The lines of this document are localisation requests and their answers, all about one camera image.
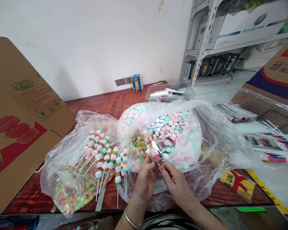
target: candy bag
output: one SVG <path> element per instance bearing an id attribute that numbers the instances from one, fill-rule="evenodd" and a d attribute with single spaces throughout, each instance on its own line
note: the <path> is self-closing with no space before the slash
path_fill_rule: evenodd
<path id="1" fill-rule="evenodd" d="M 88 135 L 92 130 L 100 130 L 110 137 L 109 146 L 118 144 L 118 121 L 110 115 L 80 110 L 76 121 L 75 129 L 47 153 L 40 179 L 42 192 L 53 199 L 66 217 L 89 203 L 96 196 L 96 189 L 103 186 L 101 181 L 99 187 L 97 184 L 97 163 L 82 157 L 88 147 Z M 113 176 L 110 169 L 106 183 Z"/>
<path id="2" fill-rule="evenodd" d="M 155 128 L 155 123 L 161 116 L 169 117 L 170 114 L 186 112 L 188 116 L 185 118 L 184 129 L 180 132 L 179 140 L 169 153 L 163 154 L 163 158 L 184 172 L 193 193 L 200 201 L 210 195 L 213 184 L 223 173 L 234 168 L 251 166 L 254 152 L 250 144 L 246 142 L 234 124 L 229 122 L 224 114 L 215 109 L 212 104 L 201 100 L 190 100 L 184 103 L 135 104 L 128 108 L 119 119 L 119 123 L 126 127 L 122 130 L 120 146 L 127 147 L 129 153 L 126 185 L 121 183 L 118 188 L 121 197 L 126 202 L 132 195 L 137 172 L 143 162 L 142 150 L 136 145 L 135 140 L 139 137 L 139 141 L 142 141 L 143 137 L 137 135 L 143 128 Z M 159 141 L 157 135 L 151 138 L 156 142 Z M 163 178 L 159 175 L 155 190 L 156 185 L 161 187 L 162 183 L 164 184 Z M 154 193 L 148 210 L 164 211 L 171 208 L 173 204 L 174 201 L 169 193 Z"/>

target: red wooden tabletop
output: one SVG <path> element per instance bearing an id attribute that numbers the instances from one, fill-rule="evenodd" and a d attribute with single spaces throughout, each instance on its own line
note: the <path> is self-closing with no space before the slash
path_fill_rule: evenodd
<path id="1" fill-rule="evenodd" d="M 110 114 L 119 119 L 124 110 L 135 103 L 145 102 L 145 96 L 149 85 L 144 86 L 143 91 L 134 92 L 131 88 L 107 94 L 81 98 L 66 102 L 69 108 L 77 114 L 79 110 L 88 110 L 99 114 Z M 242 175 L 248 175 L 245 170 L 236 170 Z M 114 180 L 107 184 L 102 210 L 116 210 L 117 190 Z M 245 206 L 250 205 L 246 200 L 233 192 L 230 188 L 217 181 L 211 195 L 201 202 L 206 207 L 211 206 Z M 14 197 L 2 214 L 29 214 L 49 213 L 53 207 L 50 197 L 41 192 L 40 173 L 35 173 Z M 269 197 L 256 185 L 252 206 L 272 205 Z M 126 203 L 119 198 L 118 208 L 124 209 Z M 81 211 L 94 211 L 96 208 L 95 199 L 81 208 Z"/>

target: electrical outlet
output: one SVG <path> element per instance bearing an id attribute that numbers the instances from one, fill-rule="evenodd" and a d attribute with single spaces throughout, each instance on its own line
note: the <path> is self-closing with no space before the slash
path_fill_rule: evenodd
<path id="1" fill-rule="evenodd" d="M 131 77 L 125 79 L 127 80 L 127 84 L 132 84 Z"/>
<path id="2" fill-rule="evenodd" d="M 121 86 L 121 85 L 126 85 L 126 84 L 131 84 L 131 77 L 127 77 L 127 78 L 121 78 L 121 79 L 117 79 L 115 80 L 116 86 Z"/>

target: metal shelf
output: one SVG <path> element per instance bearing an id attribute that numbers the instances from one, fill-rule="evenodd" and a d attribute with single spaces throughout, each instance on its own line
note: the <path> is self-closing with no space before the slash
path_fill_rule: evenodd
<path id="1" fill-rule="evenodd" d="M 239 70 L 236 72 L 229 72 L 229 74 L 233 76 L 233 80 L 240 79 L 240 78 L 249 78 L 249 77 L 252 77 L 256 74 L 253 71 L 258 72 L 260 69 L 261 68 L 245 69 L 244 71 Z M 197 78 L 194 86 L 206 85 L 206 84 L 222 82 L 222 81 L 231 81 L 232 79 L 231 79 L 231 76 L 229 74 L 225 73 L 225 74 L 217 74 L 217 75 L 214 75 L 211 77 Z M 192 79 L 184 80 L 184 81 L 191 83 L 191 80 Z"/>
<path id="2" fill-rule="evenodd" d="M 210 28 L 212 28 L 214 18 L 215 18 L 214 16 L 216 15 L 218 7 L 223 0 L 205 0 L 204 2 L 202 2 L 201 4 L 196 6 L 198 1 L 199 0 L 193 0 L 192 12 L 191 12 L 191 17 L 190 17 L 190 22 L 189 22 L 189 30 L 188 30 L 188 36 L 187 36 L 187 43 L 186 43 L 186 48 L 185 48 L 185 55 L 184 55 L 184 59 L 183 59 L 183 64 L 184 64 L 184 63 L 186 63 L 186 60 L 189 59 L 189 58 L 187 58 L 187 56 L 194 56 L 194 57 L 196 57 L 196 60 L 198 62 L 198 64 L 196 64 L 195 68 L 193 69 L 193 71 L 194 71 L 193 78 L 191 80 L 188 80 L 190 82 L 191 86 L 197 86 L 197 85 L 203 85 L 203 84 L 208 84 L 208 83 L 212 83 L 212 82 L 231 80 L 231 77 L 228 74 L 227 74 L 227 76 L 226 75 L 223 75 L 223 76 L 218 75 L 218 76 L 213 76 L 213 77 L 208 77 L 208 78 L 197 79 L 197 75 L 198 75 L 198 72 L 199 72 L 200 67 L 201 67 L 200 63 L 207 55 L 213 55 L 213 54 L 217 54 L 217 53 L 227 52 L 229 50 L 234 50 L 234 49 L 238 49 L 238 48 L 242 48 L 242 47 L 247 47 L 247 46 L 251 46 L 251 45 L 256 45 L 256 44 L 260 44 L 260 43 L 264 43 L 264 42 L 270 42 L 270 41 L 274 41 L 277 39 L 282 39 L 282 38 L 288 37 L 288 33 L 277 34 L 277 35 L 274 35 L 274 36 L 271 36 L 268 38 L 258 39 L 258 40 L 245 42 L 245 43 L 237 44 L 237 45 L 233 45 L 233 46 L 228 46 L 228 47 L 224 47 L 224 48 L 220 48 L 220 49 L 206 50 L 206 44 L 208 42 L 208 37 L 210 34 Z M 193 38 L 191 38 L 191 37 L 193 37 L 193 35 L 195 34 L 194 32 L 197 32 L 197 31 L 193 31 L 194 30 L 193 28 L 196 28 L 196 26 L 195 27 L 193 26 L 193 23 L 194 22 L 198 23 L 201 16 L 203 14 L 206 14 L 205 11 L 202 11 L 206 7 L 208 7 L 208 9 L 207 9 L 208 15 L 207 15 L 207 19 L 206 19 L 206 22 L 207 22 L 206 28 L 208 28 L 208 29 L 206 29 L 202 34 L 203 39 L 201 40 L 201 44 L 200 44 L 199 49 L 198 50 L 190 50 L 191 48 L 194 47 L 194 46 L 192 47 L 193 44 L 190 43 L 190 40 L 191 39 L 193 40 Z M 181 70 L 180 80 L 181 81 L 184 80 L 182 78 L 182 70 Z"/>
<path id="3" fill-rule="evenodd" d="M 205 50 L 203 55 L 207 56 L 207 55 L 210 55 L 210 54 L 226 52 L 226 51 L 229 51 L 229 50 L 234 50 L 234 49 L 247 47 L 247 46 L 251 46 L 251 45 L 257 45 L 257 44 L 264 43 L 264 42 L 271 42 L 271 41 L 274 41 L 274 40 L 287 38 L 287 37 L 288 37 L 288 33 L 277 34 L 277 35 L 274 35 L 274 36 L 271 36 L 271 37 L 258 39 L 258 40 L 254 40 L 254 41 L 250 41 L 250 42 L 245 42 L 245 43 L 241 43 L 241 44 L 237 44 L 237 45 L 233 45 L 233 46 L 228 46 L 228 47 L 224 47 L 224 48 L 220 48 L 220 49 Z M 197 56 L 198 54 L 199 54 L 199 50 L 189 50 L 186 53 L 186 55 L 191 55 L 191 56 Z"/>

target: bangle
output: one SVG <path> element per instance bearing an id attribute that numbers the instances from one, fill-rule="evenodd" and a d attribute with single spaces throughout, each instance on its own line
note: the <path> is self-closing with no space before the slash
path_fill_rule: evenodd
<path id="1" fill-rule="evenodd" d="M 127 222 L 131 225 L 131 227 L 135 228 L 136 230 L 142 230 L 142 226 L 137 227 L 134 223 L 131 222 L 131 220 L 129 219 L 129 217 L 126 214 L 126 208 L 124 209 L 124 216 L 125 216 Z"/>

